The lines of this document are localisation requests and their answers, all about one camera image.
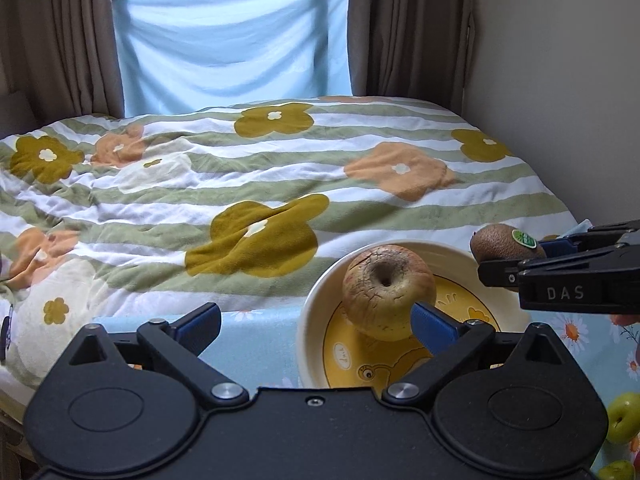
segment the green fruit sticker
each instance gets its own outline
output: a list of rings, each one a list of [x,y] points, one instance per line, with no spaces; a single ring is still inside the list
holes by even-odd
[[[526,233],[523,233],[519,229],[514,229],[513,231],[511,231],[511,236],[513,236],[513,239],[516,240],[517,243],[529,249],[535,249],[538,246],[537,241],[535,241],[532,237],[530,237]]]

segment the kiwi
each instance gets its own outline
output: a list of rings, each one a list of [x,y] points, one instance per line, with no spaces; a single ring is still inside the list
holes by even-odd
[[[524,235],[525,240],[535,243],[535,247],[531,249],[516,241],[519,235]],[[471,237],[469,246],[478,263],[486,260],[546,258],[544,249],[535,238],[507,224],[489,224],[483,227]]]

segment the triangular hole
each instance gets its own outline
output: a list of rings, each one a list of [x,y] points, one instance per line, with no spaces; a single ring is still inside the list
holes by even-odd
[[[550,365],[562,364],[562,361],[554,350],[553,345],[549,342],[548,337],[542,334],[536,335],[529,351],[527,351],[526,360],[548,363]]]
[[[85,365],[89,363],[99,363],[100,361],[105,361],[106,359],[107,357],[102,351],[102,347],[98,342],[98,338],[95,335],[89,335],[84,338],[84,341],[82,341],[80,348],[72,357],[69,364],[71,364],[72,366]]]

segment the cartoon eye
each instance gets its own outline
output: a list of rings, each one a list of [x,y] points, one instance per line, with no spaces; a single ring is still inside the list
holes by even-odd
[[[359,373],[360,378],[361,378],[361,379],[363,379],[363,380],[365,380],[365,381],[370,381],[370,380],[372,380],[372,379],[373,379],[373,377],[374,377],[374,376],[375,376],[375,374],[376,374],[376,373],[375,373],[371,368],[369,368],[369,367],[362,367],[362,368],[359,370],[359,372],[360,372],[360,373]]]

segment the bed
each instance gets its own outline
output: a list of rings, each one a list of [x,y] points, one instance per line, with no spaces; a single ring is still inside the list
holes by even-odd
[[[468,250],[489,222],[576,225],[534,171],[409,99],[327,97],[84,116],[0,142],[1,407],[22,413],[95,317],[300,306],[340,257],[393,238]]]

